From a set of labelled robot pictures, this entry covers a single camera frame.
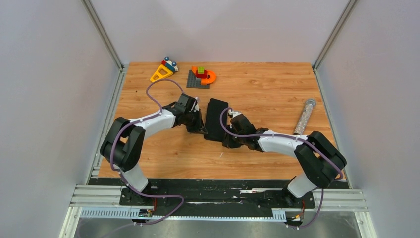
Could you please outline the black zip tool case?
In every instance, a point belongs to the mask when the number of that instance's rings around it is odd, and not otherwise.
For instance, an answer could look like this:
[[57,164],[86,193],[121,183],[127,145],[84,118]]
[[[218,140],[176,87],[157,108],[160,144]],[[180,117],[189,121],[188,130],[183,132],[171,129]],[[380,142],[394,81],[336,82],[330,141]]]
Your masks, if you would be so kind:
[[215,98],[210,98],[206,110],[205,128],[207,134],[205,140],[223,142],[225,131],[223,129],[227,124],[227,112],[222,113],[229,104]]

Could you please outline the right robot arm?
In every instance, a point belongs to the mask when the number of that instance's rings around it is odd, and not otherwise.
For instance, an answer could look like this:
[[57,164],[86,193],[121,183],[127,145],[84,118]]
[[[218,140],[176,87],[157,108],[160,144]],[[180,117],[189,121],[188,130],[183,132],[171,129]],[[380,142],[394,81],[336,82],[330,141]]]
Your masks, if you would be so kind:
[[345,157],[319,131],[309,135],[277,133],[268,128],[256,129],[241,112],[227,109],[230,125],[221,122],[225,131],[223,146],[246,146],[259,152],[275,152],[295,157],[303,172],[293,177],[284,188],[283,200],[289,207],[302,202],[303,196],[317,188],[328,188],[343,178]]

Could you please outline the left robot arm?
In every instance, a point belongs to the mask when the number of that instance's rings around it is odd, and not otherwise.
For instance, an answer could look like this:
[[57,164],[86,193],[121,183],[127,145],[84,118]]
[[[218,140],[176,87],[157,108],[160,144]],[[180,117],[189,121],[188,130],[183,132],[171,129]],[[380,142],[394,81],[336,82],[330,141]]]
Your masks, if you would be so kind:
[[148,204],[152,192],[146,188],[148,179],[139,166],[144,140],[166,129],[185,126],[189,133],[206,134],[197,98],[181,94],[179,99],[160,107],[155,114],[138,119],[118,117],[111,125],[100,154],[133,190],[133,199],[140,205]]

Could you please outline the grey lego baseplate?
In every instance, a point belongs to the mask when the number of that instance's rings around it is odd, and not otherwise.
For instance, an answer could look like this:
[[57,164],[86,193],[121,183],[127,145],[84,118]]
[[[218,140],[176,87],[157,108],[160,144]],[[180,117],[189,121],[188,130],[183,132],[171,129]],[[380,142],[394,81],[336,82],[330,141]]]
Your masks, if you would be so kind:
[[187,77],[187,88],[196,88],[196,89],[209,89],[209,85],[202,85],[201,79],[197,78],[192,70],[189,70],[188,77]]

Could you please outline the orange curved toy piece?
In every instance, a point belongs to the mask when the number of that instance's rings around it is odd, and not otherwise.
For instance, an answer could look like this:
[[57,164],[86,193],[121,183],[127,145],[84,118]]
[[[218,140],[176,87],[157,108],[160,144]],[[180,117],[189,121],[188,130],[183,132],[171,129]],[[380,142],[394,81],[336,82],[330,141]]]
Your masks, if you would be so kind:
[[209,86],[216,81],[214,72],[207,70],[203,66],[193,66],[193,82],[198,83],[200,86]]

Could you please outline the red lego block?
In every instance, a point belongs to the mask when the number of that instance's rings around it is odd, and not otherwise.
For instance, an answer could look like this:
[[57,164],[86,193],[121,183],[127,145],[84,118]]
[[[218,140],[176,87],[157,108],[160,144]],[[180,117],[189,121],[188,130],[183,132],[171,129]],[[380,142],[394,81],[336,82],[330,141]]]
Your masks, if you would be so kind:
[[200,79],[207,79],[207,77],[208,77],[208,71],[207,70],[205,70],[205,74],[197,74],[197,71],[195,72],[195,76],[197,77],[197,78],[200,78]]

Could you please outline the yellow triangle toy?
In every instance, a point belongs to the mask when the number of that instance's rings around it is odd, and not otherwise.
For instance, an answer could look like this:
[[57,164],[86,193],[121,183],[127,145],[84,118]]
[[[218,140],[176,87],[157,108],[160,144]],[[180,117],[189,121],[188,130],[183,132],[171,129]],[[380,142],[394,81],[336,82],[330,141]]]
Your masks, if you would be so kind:
[[154,83],[158,80],[167,79],[179,71],[178,64],[166,56],[150,78],[150,82]]

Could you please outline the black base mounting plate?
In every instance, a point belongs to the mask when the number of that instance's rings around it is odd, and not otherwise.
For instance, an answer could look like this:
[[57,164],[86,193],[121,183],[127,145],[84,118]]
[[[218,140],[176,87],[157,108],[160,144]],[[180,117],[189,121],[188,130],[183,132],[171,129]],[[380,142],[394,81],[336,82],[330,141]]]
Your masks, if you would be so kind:
[[144,194],[139,196],[123,187],[119,203],[125,206],[151,206],[155,215],[166,215],[184,197],[184,204],[175,216],[204,217],[269,217],[273,208],[314,209],[311,192],[302,198],[285,198],[285,180],[211,180],[211,179],[150,179]]

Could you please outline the clear tube of beads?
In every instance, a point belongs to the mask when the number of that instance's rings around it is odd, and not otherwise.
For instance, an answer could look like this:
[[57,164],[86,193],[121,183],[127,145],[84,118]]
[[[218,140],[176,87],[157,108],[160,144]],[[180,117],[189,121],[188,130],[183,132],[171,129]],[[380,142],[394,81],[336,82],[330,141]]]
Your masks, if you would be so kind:
[[293,132],[294,135],[302,135],[304,133],[315,106],[315,99],[307,99],[305,101],[301,116]]

